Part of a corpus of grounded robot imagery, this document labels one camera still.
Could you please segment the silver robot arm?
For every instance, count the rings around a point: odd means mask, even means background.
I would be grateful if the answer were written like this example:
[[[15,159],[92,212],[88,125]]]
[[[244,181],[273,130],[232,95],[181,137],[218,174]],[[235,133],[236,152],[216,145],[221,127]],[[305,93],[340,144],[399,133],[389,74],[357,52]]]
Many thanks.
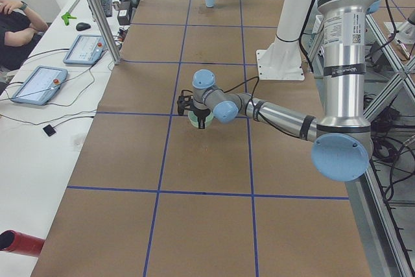
[[[360,177],[368,168],[373,145],[370,122],[363,114],[366,73],[366,15],[379,0],[318,0],[324,18],[324,117],[317,120],[249,93],[220,89],[214,74],[201,69],[193,76],[193,92],[178,101],[178,113],[196,117],[198,128],[211,116],[229,123],[245,115],[294,138],[313,144],[311,158],[324,176],[341,182]]]

